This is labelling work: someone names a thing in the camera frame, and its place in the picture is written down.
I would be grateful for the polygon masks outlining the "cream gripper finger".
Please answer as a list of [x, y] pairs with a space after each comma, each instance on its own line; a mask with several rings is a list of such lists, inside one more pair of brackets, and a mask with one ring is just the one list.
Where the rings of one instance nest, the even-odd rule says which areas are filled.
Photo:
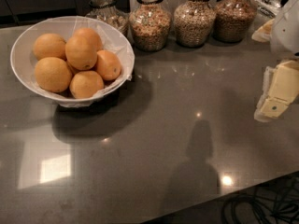
[[267, 21], [252, 34], [251, 38], [257, 42], [269, 42], [273, 23], [274, 20]]
[[299, 62], [284, 60], [263, 74], [263, 94], [254, 118], [260, 122], [278, 119], [299, 96]]

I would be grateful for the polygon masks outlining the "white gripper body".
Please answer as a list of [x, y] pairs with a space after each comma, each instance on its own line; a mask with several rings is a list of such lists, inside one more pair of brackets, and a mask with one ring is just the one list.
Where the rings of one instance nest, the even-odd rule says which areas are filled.
[[299, 0], [288, 0], [276, 15], [270, 47], [276, 54], [299, 54]]

